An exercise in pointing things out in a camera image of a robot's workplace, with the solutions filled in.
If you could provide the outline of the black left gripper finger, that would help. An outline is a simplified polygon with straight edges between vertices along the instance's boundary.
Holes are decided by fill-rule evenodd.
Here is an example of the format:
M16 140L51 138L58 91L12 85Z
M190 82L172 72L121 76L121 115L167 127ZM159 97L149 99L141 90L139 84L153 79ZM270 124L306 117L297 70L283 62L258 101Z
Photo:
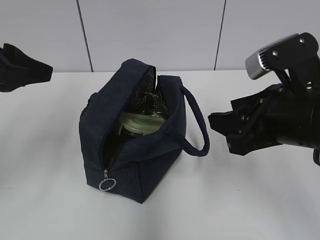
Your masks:
M27 85L51 80L53 67L35 60L19 48L5 43L0 48L0 91L9 93Z

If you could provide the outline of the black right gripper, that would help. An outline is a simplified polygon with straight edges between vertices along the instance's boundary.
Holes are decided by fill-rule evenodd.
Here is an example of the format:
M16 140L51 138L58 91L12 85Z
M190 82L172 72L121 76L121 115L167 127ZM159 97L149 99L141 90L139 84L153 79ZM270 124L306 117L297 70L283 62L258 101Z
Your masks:
M320 153L320 94L300 97L281 84L231 101L232 111L208 116L210 128L229 135L235 155L291 145Z

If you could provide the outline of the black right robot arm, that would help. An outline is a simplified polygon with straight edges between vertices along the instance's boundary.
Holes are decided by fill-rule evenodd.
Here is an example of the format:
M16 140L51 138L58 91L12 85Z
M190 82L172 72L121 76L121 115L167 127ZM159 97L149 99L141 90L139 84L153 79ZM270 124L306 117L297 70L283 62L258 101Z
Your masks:
M320 151L320 58L300 60L277 71L281 80L253 95L232 100L231 111L208 116L226 138L229 152L244 156L279 145Z

